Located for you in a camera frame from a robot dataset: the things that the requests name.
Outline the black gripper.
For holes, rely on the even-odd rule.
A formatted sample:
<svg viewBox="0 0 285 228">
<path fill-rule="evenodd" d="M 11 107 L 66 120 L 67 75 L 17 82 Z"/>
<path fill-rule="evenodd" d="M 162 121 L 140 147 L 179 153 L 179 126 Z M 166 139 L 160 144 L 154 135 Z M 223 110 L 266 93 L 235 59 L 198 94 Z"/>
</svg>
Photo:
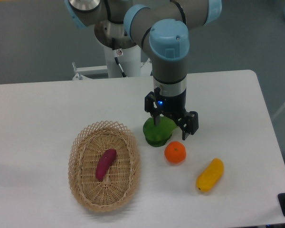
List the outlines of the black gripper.
<svg viewBox="0 0 285 228">
<path fill-rule="evenodd" d="M 160 95 L 161 89 L 155 88 L 144 99 L 144 110 L 150 113 L 154 125 L 160 123 L 160 115 L 172 119 L 182 130 L 182 140 L 186 140 L 189 135 L 193 135 L 199 128 L 199 117 L 195 111 L 187 112 L 185 109 L 186 92 L 177 96 Z"/>
</svg>

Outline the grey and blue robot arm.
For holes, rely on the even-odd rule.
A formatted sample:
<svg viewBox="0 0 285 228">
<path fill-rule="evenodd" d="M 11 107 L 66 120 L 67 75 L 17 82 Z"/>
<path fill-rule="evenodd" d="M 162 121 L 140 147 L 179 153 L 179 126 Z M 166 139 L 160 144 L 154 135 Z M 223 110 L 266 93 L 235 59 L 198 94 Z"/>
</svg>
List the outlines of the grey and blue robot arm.
<svg viewBox="0 0 285 228">
<path fill-rule="evenodd" d="M 161 115 L 173 120 L 183 139 L 198 130 L 198 113 L 185 109 L 189 30 L 216 20 L 221 1 L 171 0 L 150 9 L 130 0 L 67 0 L 65 6 L 78 27 L 109 22 L 117 31 L 105 37 L 114 48 L 130 42 L 150 58 L 154 90 L 145 97 L 144 108 L 154 124 Z"/>
</svg>

